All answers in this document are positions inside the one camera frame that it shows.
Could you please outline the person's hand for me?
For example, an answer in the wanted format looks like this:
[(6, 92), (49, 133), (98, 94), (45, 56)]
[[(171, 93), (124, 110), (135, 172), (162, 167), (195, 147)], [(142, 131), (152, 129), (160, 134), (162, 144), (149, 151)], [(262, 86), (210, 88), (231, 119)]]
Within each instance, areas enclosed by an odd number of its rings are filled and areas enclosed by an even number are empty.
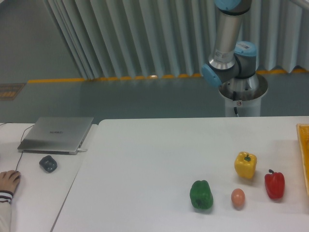
[(21, 173), (19, 171), (10, 170), (0, 173), (0, 191), (15, 193), (20, 183)]

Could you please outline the white striped sleeve forearm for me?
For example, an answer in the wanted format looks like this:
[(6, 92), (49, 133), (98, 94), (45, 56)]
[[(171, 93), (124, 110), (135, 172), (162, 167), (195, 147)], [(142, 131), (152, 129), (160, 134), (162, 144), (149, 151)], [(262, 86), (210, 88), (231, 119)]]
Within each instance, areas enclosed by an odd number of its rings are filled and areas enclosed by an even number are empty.
[(0, 191), (0, 231), (9, 232), (11, 230), (11, 200), (13, 193), (6, 190)]

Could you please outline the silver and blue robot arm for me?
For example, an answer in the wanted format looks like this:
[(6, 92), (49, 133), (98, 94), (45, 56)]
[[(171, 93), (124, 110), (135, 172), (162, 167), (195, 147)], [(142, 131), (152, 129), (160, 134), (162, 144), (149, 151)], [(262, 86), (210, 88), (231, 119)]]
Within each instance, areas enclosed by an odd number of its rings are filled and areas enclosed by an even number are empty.
[(260, 66), (309, 68), (307, 0), (216, 0), (214, 47), (201, 71), (215, 87), (250, 77)]

